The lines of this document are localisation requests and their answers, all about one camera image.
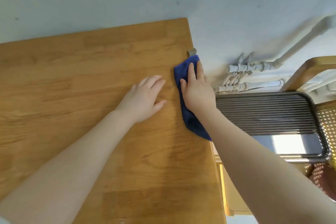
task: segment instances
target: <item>wooden table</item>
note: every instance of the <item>wooden table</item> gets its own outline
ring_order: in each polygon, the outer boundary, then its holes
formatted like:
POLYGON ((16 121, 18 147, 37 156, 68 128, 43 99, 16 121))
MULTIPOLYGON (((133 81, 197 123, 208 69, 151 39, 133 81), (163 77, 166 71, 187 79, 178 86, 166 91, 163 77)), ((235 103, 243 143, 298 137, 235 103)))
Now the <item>wooden table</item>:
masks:
POLYGON ((168 103, 119 143, 74 223, 224 223, 210 142, 184 126, 173 77, 191 48, 186 18, 0 44, 0 197, 162 74, 168 103))

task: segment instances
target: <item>gray tray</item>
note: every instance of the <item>gray tray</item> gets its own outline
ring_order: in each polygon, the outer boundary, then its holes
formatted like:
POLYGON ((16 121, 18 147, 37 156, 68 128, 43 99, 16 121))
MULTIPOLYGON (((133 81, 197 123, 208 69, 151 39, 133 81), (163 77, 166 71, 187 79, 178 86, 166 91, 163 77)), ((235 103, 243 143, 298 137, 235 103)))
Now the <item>gray tray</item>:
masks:
POLYGON ((216 96, 232 123, 288 162, 325 162, 330 146, 311 98, 301 92, 216 96))

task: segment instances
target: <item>blue cloth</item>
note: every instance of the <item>blue cloth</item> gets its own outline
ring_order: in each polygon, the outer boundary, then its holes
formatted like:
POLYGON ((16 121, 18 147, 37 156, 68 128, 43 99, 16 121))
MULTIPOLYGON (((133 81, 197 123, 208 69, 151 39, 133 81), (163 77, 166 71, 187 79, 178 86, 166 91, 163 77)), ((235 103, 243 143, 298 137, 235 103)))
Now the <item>blue cloth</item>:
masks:
POLYGON ((187 127, 187 129, 189 129, 191 132, 194 132, 196 135, 211 141, 210 136, 205 131, 200 121, 196 118, 196 116, 191 111, 188 110, 188 108, 184 104, 182 91, 181 91, 180 79, 184 79, 186 82, 188 82, 188 66, 192 62, 194 64, 195 74, 196 74, 196 71, 197 71, 196 63, 199 60, 200 59, 197 55, 193 55, 193 56, 190 56, 185 61, 183 61, 181 64, 174 67, 174 78, 175 78, 178 90, 180 92, 181 111, 182 111, 182 117, 183 117, 185 126, 187 127))

